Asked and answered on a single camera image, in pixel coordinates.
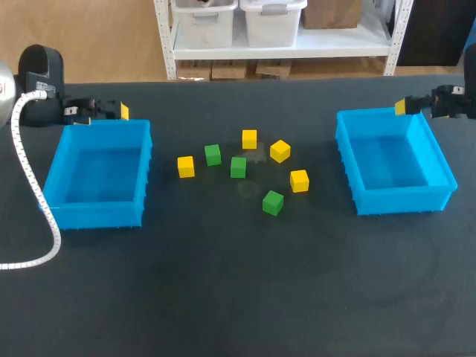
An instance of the white metal shelf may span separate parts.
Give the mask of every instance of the white metal shelf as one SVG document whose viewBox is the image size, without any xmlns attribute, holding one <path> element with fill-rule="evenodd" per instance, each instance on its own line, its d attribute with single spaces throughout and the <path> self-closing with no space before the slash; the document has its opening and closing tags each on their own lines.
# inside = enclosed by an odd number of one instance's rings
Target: white metal shelf
<svg viewBox="0 0 476 357">
<path fill-rule="evenodd" d="M 317 57 L 387 56 L 384 75 L 392 76 L 414 0 L 364 0 L 361 21 L 357 28 L 340 30 L 306 30 L 300 26 L 296 44 L 284 48 L 250 48 L 245 16 L 237 10 L 234 19 L 234 40 L 229 48 L 189 49 L 184 45 L 178 19 L 169 29 L 167 0 L 154 0 L 161 36 L 167 78 L 176 78 L 176 60 L 252 60 Z M 385 24 L 393 4 L 397 4 L 395 29 L 390 37 Z"/>
<path fill-rule="evenodd" d="M 375 7 L 368 2 L 362 11 L 357 28 L 306 30 L 301 25 L 297 34 L 296 44 L 292 47 L 250 48 L 245 14 L 241 10 L 236 10 L 231 47 L 193 50 L 186 48 L 178 24 L 176 38 L 173 39 L 175 43 L 173 53 L 176 60 L 371 57 L 387 56 L 390 53 L 391 38 L 384 29 Z"/>
</svg>

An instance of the shelf leg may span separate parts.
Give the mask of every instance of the shelf leg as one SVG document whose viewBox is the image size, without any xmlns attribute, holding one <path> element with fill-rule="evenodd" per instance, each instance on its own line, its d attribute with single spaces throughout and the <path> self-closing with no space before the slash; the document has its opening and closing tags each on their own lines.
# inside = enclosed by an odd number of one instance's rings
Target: shelf leg
<svg viewBox="0 0 476 357">
<path fill-rule="evenodd" d="M 176 59 L 173 55 L 172 36 L 169 25 L 169 4 L 168 0 L 154 0 L 155 16 L 157 17 L 158 33 L 161 37 L 162 53 L 164 54 L 165 69 L 167 79 L 177 79 Z"/>
<path fill-rule="evenodd" d="M 402 49 L 405 31 L 407 30 L 408 19 L 410 18 L 411 8 L 414 0 L 397 0 L 401 2 L 399 13 L 396 14 L 395 28 L 393 29 L 392 45 L 390 54 L 385 63 L 384 76 L 393 76 L 395 74 L 396 64 L 399 60 L 400 50 Z"/>
</svg>

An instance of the cardboard box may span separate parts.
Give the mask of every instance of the cardboard box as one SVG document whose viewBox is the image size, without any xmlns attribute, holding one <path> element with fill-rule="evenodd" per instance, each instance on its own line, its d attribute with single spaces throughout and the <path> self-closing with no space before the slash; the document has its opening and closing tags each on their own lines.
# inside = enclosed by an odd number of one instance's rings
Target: cardboard box
<svg viewBox="0 0 476 357">
<path fill-rule="evenodd" d="M 246 61 L 243 59 L 218 59 L 213 61 L 212 80 L 243 80 L 246 78 Z"/>
<path fill-rule="evenodd" d="M 260 59 L 256 66 L 256 74 L 263 74 L 284 80 L 289 77 L 291 64 L 292 61 L 290 59 Z"/>
<path fill-rule="evenodd" d="M 180 61 L 177 65 L 177 79 L 187 81 L 210 80 L 211 61 Z"/>
<path fill-rule="evenodd" d="M 308 0 L 303 13 L 304 28 L 356 28 L 363 0 Z"/>
</svg>

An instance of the green cube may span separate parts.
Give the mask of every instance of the green cube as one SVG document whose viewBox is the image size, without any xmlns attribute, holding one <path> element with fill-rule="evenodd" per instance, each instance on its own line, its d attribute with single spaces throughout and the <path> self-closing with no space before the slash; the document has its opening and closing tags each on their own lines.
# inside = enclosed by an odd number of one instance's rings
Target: green cube
<svg viewBox="0 0 476 357">
<path fill-rule="evenodd" d="M 266 213 L 277 216 L 284 205 L 284 196 L 277 192 L 269 191 L 263 199 L 263 210 Z"/>
<path fill-rule="evenodd" d="M 205 157 L 207 158 L 208 166 L 221 165 L 222 154 L 220 153 L 220 146 L 218 144 L 206 146 Z"/>
<path fill-rule="evenodd" d="M 246 158 L 231 158 L 231 178 L 244 179 L 246 177 Z"/>
</svg>

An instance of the yellow cube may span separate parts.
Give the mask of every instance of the yellow cube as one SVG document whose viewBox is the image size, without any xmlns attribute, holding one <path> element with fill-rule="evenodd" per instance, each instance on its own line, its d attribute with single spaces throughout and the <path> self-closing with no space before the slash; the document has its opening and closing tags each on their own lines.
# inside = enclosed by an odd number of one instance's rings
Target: yellow cube
<svg viewBox="0 0 476 357">
<path fill-rule="evenodd" d="M 279 140 L 269 148 L 269 155 L 279 163 L 291 156 L 291 147 L 284 141 Z"/>
<path fill-rule="evenodd" d="M 257 130 L 243 130 L 243 149 L 257 148 L 258 131 Z"/>
<path fill-rule="evenodd" d="M 178 176 L 180 176 L 181 179 L 195 176 L 195 170 L 193 169 L 193 156 L 177 158 L 177 167 L 179 168 Z"/>
<path fill-rule="evenodd" d="M 309 177 L 305 170 L 291 171 L 292 192 L 306 192 L 309 190 Z"/>
</svg>

